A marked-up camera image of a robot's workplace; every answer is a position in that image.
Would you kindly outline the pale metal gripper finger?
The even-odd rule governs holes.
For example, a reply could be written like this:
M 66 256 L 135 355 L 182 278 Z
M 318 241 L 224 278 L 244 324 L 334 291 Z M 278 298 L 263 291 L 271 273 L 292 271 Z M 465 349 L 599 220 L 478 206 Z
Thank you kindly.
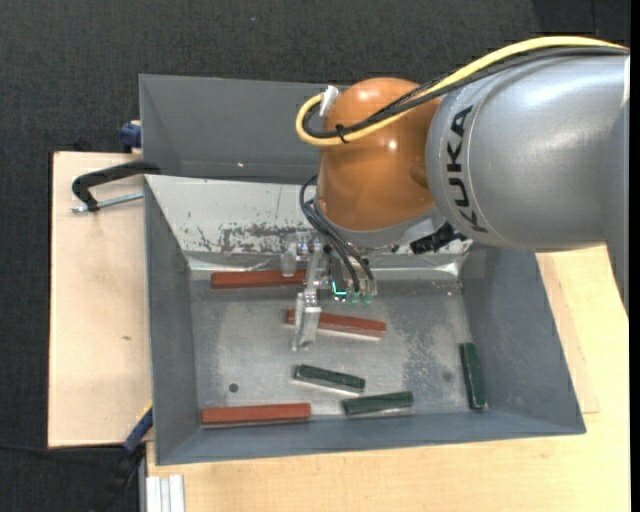
M 321 243 L 317 238 L 311 240 L 291 240 L 280 257 L 281 273 L 285 277 L 292 277 L 299 265 L 306 264 L 306 276 L 315 278 L 320 270 Z
M 315 292 L 299 292 L 294 307 L 292 349 L 302 350 L 313 344 L 319 325 L 321 307 Z

